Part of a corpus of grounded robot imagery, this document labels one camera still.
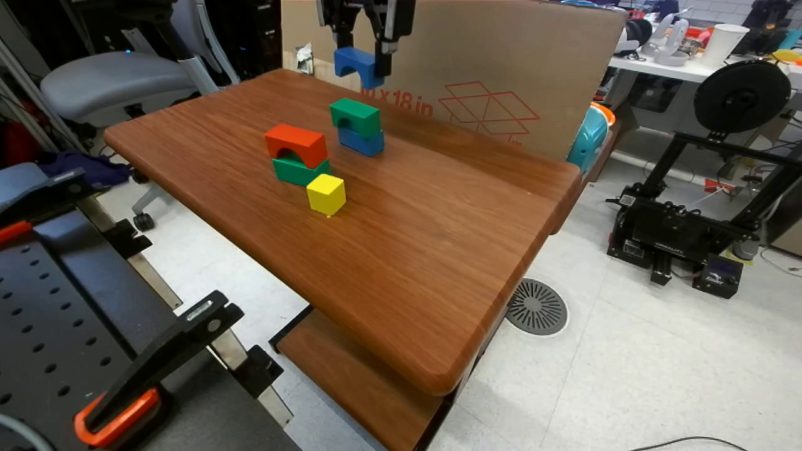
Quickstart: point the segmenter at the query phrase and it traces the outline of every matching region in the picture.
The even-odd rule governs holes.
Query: workbench
[[[105,138],[313,305],[276,347],[378,441],[414,449],[437,430],[582,183],[565,160],[389,106],[387,151],[364,157],[339,146],[328,118],[334,101],[354,94],[276,69]],[[348,193],[334,218],[276,177],[264,132],[279,122],[327,136]]]

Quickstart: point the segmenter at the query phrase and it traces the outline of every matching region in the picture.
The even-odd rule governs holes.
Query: pegboard
[[[2,413],[61,451],[85,449],[73,415],[127,364],[125,347],[36,235],[0,247]],[[0,449],[26,446],[0,428]]]

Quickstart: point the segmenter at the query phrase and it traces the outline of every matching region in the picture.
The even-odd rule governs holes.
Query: black 3d printer
[[[651,280],[661,286],[672,280],[672,265],[685,262],[695,270],[695,287],[731,297],[740,287],[741,262],[721,257],[719,254],[760,233],[769,208],[802,175],[802,162],[730,146],[725,138],[774,118],[786,106],[790,92],[786,74],[766,59],[734,62],[710,74],[695,98],[695,113],[700,122],[710,127],[710,136],[676,132],[650,177],[626,185],[622,196],[611,201],[620,206],[620,213],[606,254],[650,269]],[[776,167],[746,208],[731,220],[714,220],[700,210],[656,201],[664,190],[666,173],[690,143],[718,151],[725,157],[746,155]]]

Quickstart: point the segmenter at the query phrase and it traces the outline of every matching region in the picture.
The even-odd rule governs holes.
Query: red block
[[[281,152],[296,152],[305,167],[319,167],[327,160],[327,138],[317,129],[276,124],[266,129],[266,146],[271,157],[279,157]]]

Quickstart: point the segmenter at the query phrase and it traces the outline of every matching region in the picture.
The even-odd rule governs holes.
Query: orange handle
[[[147,413],[152,413],[161,403],[159,389],[147,389],[139,400],[132,400],[121,415],[109,421],[101,430],[90,430],[85,425],[85,418],[92,413],[92,409],[101,403],[102,395],[90,400],[85,409],[75,413],[73,428],[75,436],[92,449],[105,449],[119,443],[132,425],[139,425]]]
[[[0,227],[0,246],[13,242],[33,230],[33,223],[21,220],[7,227]]]

